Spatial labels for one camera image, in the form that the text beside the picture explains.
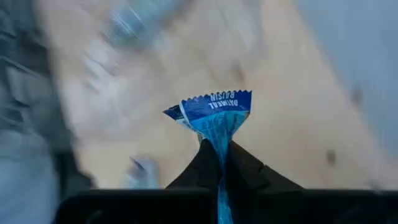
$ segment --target blue wrapper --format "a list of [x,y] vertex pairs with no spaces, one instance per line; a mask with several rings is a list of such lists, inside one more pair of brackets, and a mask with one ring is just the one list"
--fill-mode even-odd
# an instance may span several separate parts
[[[213,145],[225,169],[228,144],[233,134],[250,114],[251,91],[223,91],[183,100],[164,113],[194,132],[207,138]],[[218,223],[232,223],[225,178],[218,187]]]

